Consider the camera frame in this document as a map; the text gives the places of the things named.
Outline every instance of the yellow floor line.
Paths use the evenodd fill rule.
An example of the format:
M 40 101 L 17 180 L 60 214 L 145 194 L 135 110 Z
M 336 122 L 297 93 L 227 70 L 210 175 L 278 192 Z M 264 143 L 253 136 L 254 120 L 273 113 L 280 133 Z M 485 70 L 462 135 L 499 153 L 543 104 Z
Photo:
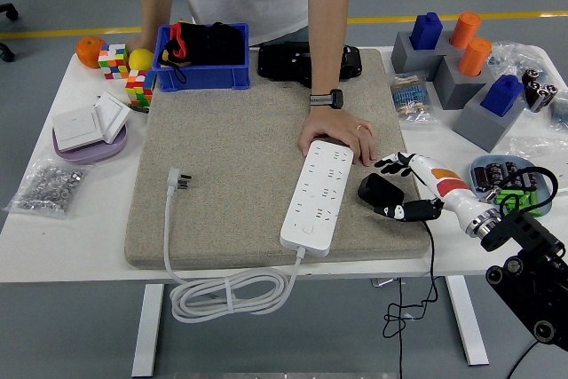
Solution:
M 442 21 L 457 20 L 459 14 L 439 15 Z M 534 11 L 534 12 L 492 12 L 479 13 L 482 20 L 517 20 L 527 18 L 556 18 L 568 17 L 568 11 Z M 416 15 L 399 15 L 392 17 L 353 17 L 348 18 L 348 24 L 385 24 L 397 22 L 413 22 Z M 28 39 L 37 37 L 66 37 L 66 36 L 97 36 L 118 35 L 124 33 L 139 33 L 140 27 L 113 28 L 72 28 L 68 30 L 20 31 L 0 33 L 0 40 Z

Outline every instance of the smartwatch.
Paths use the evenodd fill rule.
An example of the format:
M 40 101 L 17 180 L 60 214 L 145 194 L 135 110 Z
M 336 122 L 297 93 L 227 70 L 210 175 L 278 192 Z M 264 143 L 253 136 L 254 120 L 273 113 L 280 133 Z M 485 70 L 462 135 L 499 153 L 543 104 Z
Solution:
M 334 109 L 343 107 L 343 92 L 332 89 L 327 95 L 310 95 L 310 106 L 330 106 Z

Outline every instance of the person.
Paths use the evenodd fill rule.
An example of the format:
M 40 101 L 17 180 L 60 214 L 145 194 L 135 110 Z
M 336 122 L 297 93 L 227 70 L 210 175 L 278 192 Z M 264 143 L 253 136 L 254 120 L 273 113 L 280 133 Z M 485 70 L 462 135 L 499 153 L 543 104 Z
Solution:
M 129 50 L 153 51 L 160 25 L 170 23 L 173 0 L 140 0 L 142 30 L 127 42 Z M 247 22 L 250 44 L 273 39 L 288 40 L 305 32 L 312 57 L 312 94 L 329 94 L 339 84 L 339 70 L 346 37 L 349 0 L 188 0 L 197 24 L 221 21 Z M 345 94 L 345 105 L 349 97 Z M 369 166 L 377 159 L 376 132 L 373 125 L 346 109 L 312 106 L 304 122 L 298 145 L 304 156 L 314 138 L 328 135 L 347 145 Z

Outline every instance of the power strip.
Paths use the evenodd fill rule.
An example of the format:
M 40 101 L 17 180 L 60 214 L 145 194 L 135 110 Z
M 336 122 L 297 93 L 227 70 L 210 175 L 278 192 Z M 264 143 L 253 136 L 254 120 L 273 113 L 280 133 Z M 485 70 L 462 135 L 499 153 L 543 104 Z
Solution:
M 329 253 L 353 152 L 345 146 L 315 140 L 280 230 L 280 244 L 316 257 Z

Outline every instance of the hand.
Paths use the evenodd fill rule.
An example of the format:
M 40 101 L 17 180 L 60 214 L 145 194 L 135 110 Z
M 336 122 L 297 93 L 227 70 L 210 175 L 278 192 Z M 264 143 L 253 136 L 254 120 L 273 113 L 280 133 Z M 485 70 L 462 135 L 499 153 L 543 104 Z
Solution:
M 361 159 L 365 166 L 370 166 L 371 162 L 377 159 L 376 132 L 373 125 L 345 110 L 328 106 L 312 107 L 298 142 L 304 157 L 318 135 L 328 135 L 347 145 L 354 153 L 353 164 Z

